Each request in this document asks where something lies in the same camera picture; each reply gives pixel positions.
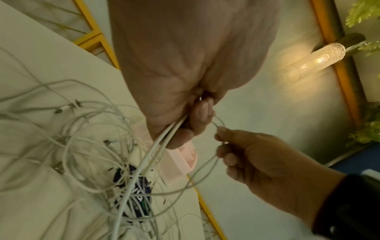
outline leaf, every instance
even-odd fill
[[[359,0],[352,5],[346,25],[354,26],[370,17],[380,16],[380,0]]]
[[[366,43],[363,46],[359,47],[359,50],[366,51],[368,52],[367,55],[371,55],[375,52],[380,51],[380,41]]]

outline cable bundle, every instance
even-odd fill
[[[53,108],[23,109],[15,112],[0,111],[0,117],[21,121],[37,130],[46,140],[37,144],[35,148],[44,145],[48,149],[48,156],[52,152],[60,152],[59,163],[55,163],[52,167],[58,172],[68,176],[71,181],[87,193],[96,195],[103,200],[104,204],[98,206],[104,210],[104,217],[98,219],[91,229],[96,230],[96,226],[108,220],[112,226],[112,231],[104,234],[100,239],[108,239],[110,234],[112,235],[112,240],[126,240],[130,234],[135,234],[139,239],[153,239],[154,237],[156,237],[156,239],[161,239],[162,234],[167,233],[172,226],[178,226],[179,220],[183,219],[183,217],[181,219],[177,218],[173,209],[174,204],[180,199],[185,190],[193,188],[205,180],[218,163],[217,157],[214,156],[193,173],[192,177],[183,188],[172,192],[163,191],[163,188],[158,181],[160,175],[159,168],[157,167],[158,162],[160,161],[167,144],[178,128],[183,124],[187,116],[184,116],[178,122],[168,126],[148,149],[146,147],[147,144],[135,136],[131,128],[131,124],[142,123],[134,121],[121,110],[121,108],[125,107],[129,109],[135,107],[114,104],[97,88],[75,79],[42,83],[16,57],[4,49],[3,51],[20,63],[28,72],[31,79],[38,85],[13,96],[1,98],[0,103],[25,96],[40,88],[46,88],[68,102],[66,105]],[[92,89],[102,95],[106,102],[85,100],[70,101],[68,98],[51,88],[52,86],[63,83],[79,84]],[[51,133],[21,114],[23,112],[31,111],[51,111],[52,114],[70,113],[71,115],[76,116],[72,117],[67,123],[65,123],[61,127],[59,133]],[[115,133],[117,137],[112,139],[94,139],[86,135],[88,132],[96,132],[100,127],[109,129],[109,131]],[[115,149],[113,145],[110,145],[111,142],[113,145],[116,143],[119,146],[119,149]],[[28,153],[20,156],[20,159],[27,157]],[[135,163],[136,168],[131,171],[130,166],[133,165],[131,159],[136,156],[139,161],[137,164]],[[45,156],[43,161],[35,163],[40,164],[41,167],[48,164],[47,159],[48,157]],[[192,179],[198,174],[198,172],[211,163],[212,167],[207,174],[199,181],[192,183]],[[119,171],[120,177],[114,181],[114,175],[112,173],[115,171]],[[144,181],[140,181],[142,178],[150,180],[148,186],[143,186],[145,183]],[[12,191],[18,191],[26,186],[27,185],[21,186]],[[122,192],[123,195],[122,198],[111,207],[108,205],[108,202],[110,201],[109,191],[116,187],[120,188],[120,192]],[[155,192],[146,193],[145,190],[147,188],[154,190]],[[165,196],[177,193],[179,194],[173,202],[165,199]],[[164,198],[165,209],[154,213],[151,204],[152,198],[156,197]],[[135,214],[136,210],[133,209],[133,206],[139,208],[138,210],[140,213],[148,212],[149,215],[137,217]],[[157,218],[169,213],[170,210],[173,211],[175,216],[174,224],[167,227],[167,229],[161,234],[158,230]],[[181,239],[180,234],[180,231],[178,231],[178,239]],[[90,235],[91,234],[88,232],[82,239],[88,239]]]

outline pink plastic holder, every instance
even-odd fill
[[[131,127],[136,137],[144,142],[153,142],[145,125],[134,124]],[[165,150],[162,159],[158,163],[164,183],[170,184],[186,176],[194,170],[197,159],[195,147],[191,142],[187,142],[175,150]]]

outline hand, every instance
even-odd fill
[[[275,38],[278,2],[108,1],[120,68],[153,139],[186,114],[168,147],[202,133],[213,106],[257,74]]]
[[[219,127],[215,139],[228,142],[217,149],[217,155],[232,179],[310,227],[325,199],[344,178],[275,136]]]

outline table surface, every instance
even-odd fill
[[[116,104],[135,105],[123,77],[117,69],[96,58],[92,54],[82,50],[73,43],[58,36],[51,30],[24,16],[13,8],[0,2],[0,47],[15,55],[30,71],[42,82],[47,83],[62,79],[77,79],[88,83],[104,92]],[[0,96],[9,96],[36,85],[30,80],[28,74],[19,63],[0,51]],[[101,100],[105,99],[98,93],[73,83],[54,87],[71,100]],[[1,110],[16,110],[25,107],[49,107],[62,106],[66,102],[57,95],[48,91],[36,91],[28,96],[0,104]],[[29,119],[46,129],[52,130],[65,119],[54,117],[51,112],[34,113],[26,115]],[[1,184],[11,179],[28,181],[13,173],[7,173],[9,164],[15,155],[18,155],[26,147],[36,143],[37,134],[30,127],[23,124],[15,125],[14,122],[1,121],[0,140],[2,143],[0,154],[2,171]],[[36,170],[33,164],[20,163],[19,171],[28,176],[28,172]],[[187,178],[178,180],[175,184],[164,187],[166,191],[177,190],[183,187]],[[42,168],[38,177],[30,184],[29,188],[21,193],[2,194],[0,188],[0,233],[4,239],[82,239],[80,236],[86,232],[86,227],[94,219],[102,214],[95,209],[73,208],[70,217],[59,217],[57,214],[75,200],[75,194],[69,191],[72,185],[62,181],[61,176],[51,168]],[[178,218],[187,214],[200,216],[198,196],[194,189],[188,190],[175,205]],[[62,223],[62,228],[48,228],[49,224]],[[202,222],[196,217],[185,217],[180,221],[182,239],[204,239]],[[165,229],[164,223],[159,222],[161,229]],[[108,229],[99,226],[100,233]]]

